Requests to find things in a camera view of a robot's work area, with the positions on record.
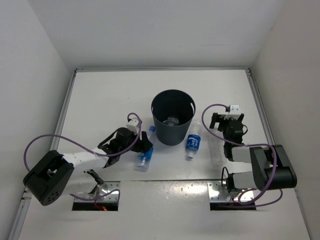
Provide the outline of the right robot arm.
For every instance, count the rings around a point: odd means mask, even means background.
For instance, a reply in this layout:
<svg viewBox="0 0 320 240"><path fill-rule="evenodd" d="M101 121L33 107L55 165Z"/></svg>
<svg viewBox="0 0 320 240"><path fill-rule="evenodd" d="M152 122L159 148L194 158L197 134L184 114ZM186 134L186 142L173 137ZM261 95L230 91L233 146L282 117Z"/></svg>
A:
<svg viewBox="0 0 320 240"><path fill-rule="evenodd" d="M257 189L262 191L268 181L272 179L268 190L295 188L298 179L289 157L280 144L271 147L245 146L245 135L242 123L244 114L238 119L228 117L226 114L214 112L211 117L210 130L218 124L217 131L227 141L223 144L223 153L230 162L242 162L251 164L251 170L247 172L228 173L223 186L230 193L237 190Z"/></svg>

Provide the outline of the white cap blue label bottle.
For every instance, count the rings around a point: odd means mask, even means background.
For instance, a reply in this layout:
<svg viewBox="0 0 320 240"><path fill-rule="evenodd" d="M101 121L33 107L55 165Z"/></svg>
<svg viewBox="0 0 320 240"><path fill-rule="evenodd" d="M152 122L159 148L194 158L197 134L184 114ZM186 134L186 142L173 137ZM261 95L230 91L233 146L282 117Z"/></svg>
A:
<svg viewBox="0 0 320 240"><path fill-rule="evenodd" d="M201 143L202 123L199 119L194 120L190 127L186 140L187 159L192 160L198 152Z"/></svg>

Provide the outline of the blue cap water bottle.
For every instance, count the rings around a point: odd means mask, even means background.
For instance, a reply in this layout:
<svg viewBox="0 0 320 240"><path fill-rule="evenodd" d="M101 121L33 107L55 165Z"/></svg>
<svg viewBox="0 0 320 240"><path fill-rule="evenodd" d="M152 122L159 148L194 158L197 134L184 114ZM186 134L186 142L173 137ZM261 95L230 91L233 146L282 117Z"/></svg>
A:
<svg viewBox="0 0 320 240"><path fill-rule="evenodd" d="M146 172L149 168L150 161L152 158L153 150L154 150L154 143L156 140L156 128L155 126L151 125L146 132L147 139L152 143L152 147L146 152L140 152L138 154L135 170L138 172Z"/></svg>

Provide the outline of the aluminium frame rail left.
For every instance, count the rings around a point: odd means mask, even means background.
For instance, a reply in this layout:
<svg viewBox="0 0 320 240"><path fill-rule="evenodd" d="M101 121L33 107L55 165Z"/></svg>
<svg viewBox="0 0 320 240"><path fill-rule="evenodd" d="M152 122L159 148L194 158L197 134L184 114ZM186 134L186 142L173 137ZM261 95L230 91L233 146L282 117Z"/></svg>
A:
<svg viewBox="0 0 320 240"><path fill-rule="evenodd" d="M72 73L69 84L68 84L68 88L65 94L65 98L63 101L63 105L62 105L62 109L58 118L58 122L55 128L55 135L61 135L62 131L63 131L63 126L64 126L64 122L65 122L65 118L66 118L66 114L68 111L68 106L69 106L69 102L70 102L70 97L72 94L72 90L73 90L73 85L74 85L74 81L75 81L75 77L77 75L77 69ZM60 139L58 137L53 137L52 141L51 141L51 145L50 145L50 150L56 150L59 146L59 141Z"/></svg>

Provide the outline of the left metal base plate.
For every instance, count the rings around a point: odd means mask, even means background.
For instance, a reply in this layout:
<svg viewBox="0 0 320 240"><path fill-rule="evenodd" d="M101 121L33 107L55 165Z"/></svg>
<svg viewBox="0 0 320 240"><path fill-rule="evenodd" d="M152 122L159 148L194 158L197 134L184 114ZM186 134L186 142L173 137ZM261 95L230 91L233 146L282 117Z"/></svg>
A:
<svg viewBox="0 0 320 240"><path fill-rule="evenodd" d="M118 203L120 200L120 186L119 181L104 182L97 184L90 193L76 193L75 202L98 202L98 203Z"/></svg>

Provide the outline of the metal base plate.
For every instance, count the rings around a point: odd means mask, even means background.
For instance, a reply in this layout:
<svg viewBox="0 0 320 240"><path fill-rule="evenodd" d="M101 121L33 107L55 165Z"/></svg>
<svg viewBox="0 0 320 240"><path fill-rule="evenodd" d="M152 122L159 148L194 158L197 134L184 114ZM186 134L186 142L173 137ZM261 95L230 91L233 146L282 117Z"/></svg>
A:
<svg viewBox="0 0 320 240"><path fill-rule="evenodd" d="M209 202L214 204L238 203L239 196L242 193L244 193L240 198L242 202L248 202L255 197L252 189L248 191L242 189L228 192L227 189L224 189L219 180L209 180L207 182L207 189Z"/></svg>
<svg viewBox="0 0 320 240"><path fill-rule="evenodd" d="M76 193L75 202L98 202L98 203L118 203L120 200L120 186L119 181L104 182L97 184L90 193Z"/></svg>

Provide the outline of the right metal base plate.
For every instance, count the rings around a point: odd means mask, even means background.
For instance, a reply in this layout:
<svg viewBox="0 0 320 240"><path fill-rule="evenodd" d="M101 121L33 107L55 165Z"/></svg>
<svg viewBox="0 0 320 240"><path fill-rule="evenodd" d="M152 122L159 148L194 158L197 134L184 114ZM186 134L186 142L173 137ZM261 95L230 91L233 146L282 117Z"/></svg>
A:
<svg viewBox="0 0 320 240"><path fill-rule="evenodd" d="M224 189L219 180L209 180L207 182L207 189L209 202L214 204L238 203L239 196L242 193L244 193L240 198L242 202L248 202L255 197L252 189L248 191L242 189L228 192L227 189Z"/></svg>

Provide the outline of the clear bottle orange blue label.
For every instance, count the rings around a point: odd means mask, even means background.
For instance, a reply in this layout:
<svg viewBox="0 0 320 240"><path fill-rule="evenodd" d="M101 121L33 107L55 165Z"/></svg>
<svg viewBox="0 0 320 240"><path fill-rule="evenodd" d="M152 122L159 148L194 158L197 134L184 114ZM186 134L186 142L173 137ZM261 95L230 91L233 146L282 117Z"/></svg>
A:
<svg viewBox="0 0 320 240"><path fill-rule="evenodd" d="M171 117L171 116L170 116L170 117L168 117L166 120L164 120L162 123L165 124L165 125L167 125L167 126L172 126L172 127L174 127L174 126L178 126L179 123L180 123L180 121L179 121L178 118L176 118L176 117Z"/></svg>

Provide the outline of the dark round waste bin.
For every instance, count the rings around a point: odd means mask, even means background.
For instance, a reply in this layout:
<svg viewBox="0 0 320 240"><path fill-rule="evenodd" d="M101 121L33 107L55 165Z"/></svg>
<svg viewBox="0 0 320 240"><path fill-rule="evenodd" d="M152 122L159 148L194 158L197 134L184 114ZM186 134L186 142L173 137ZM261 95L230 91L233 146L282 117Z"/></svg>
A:
<svg viewBox="0 0 320 240"><path fill-rule="evenodd" d="M168 146L180 144L189 129L196 113L196 104L192 97L184 91L169 89L158 93L151 102L151 113L157 139ZM175 117L179 125L163 124L168 117Z"/></svg>

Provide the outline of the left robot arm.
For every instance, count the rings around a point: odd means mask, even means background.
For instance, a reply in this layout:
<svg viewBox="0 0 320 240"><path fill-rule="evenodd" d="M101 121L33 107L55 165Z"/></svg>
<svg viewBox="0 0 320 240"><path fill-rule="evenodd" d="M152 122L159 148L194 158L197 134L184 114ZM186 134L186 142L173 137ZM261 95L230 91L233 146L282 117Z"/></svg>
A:
<svg viewBox="0 0 320 240"><path fill-rule="evenodd" d="M23 184L42 206L54 203L62 195L71 195L84 202L102 202L120 190L110 190L95 170L114 165L128 151L146 154L152 148L153 140L146 131L120 127L93 150L78 153L48 151L28 169Z"/></svg>

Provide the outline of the clear unlabelled plastic bottle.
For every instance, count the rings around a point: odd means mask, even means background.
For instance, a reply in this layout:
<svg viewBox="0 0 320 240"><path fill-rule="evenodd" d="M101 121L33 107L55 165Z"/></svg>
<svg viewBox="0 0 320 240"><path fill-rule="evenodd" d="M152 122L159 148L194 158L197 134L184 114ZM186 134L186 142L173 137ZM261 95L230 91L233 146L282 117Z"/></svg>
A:
<svg viewBox="0 0 320 240"><path fill-rule="evenodd" d="M210 136L208 140L210 158L215 167L221 167L224 164L223 148L221 147L222 141L217 137Z"/></svg>

